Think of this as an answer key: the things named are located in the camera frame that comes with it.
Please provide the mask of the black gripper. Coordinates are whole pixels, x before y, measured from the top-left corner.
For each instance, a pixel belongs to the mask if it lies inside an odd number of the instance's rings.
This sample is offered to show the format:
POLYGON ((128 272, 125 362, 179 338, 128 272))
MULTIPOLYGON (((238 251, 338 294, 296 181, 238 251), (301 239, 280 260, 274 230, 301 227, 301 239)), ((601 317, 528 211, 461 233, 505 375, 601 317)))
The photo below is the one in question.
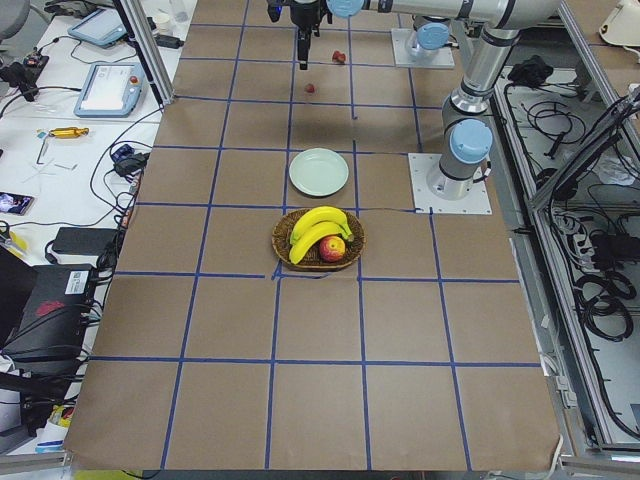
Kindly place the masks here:
POLYGON ((285 7, 290 9, 290 19, 297 28, 297 61, 301 70, 308 69, 309 50, 311 46, 311 31, 318 30, 323 19, 333 22, 333 14, 329 11, 327 2, 268 0, 267 13, 270 20, 278 22, 285 7))

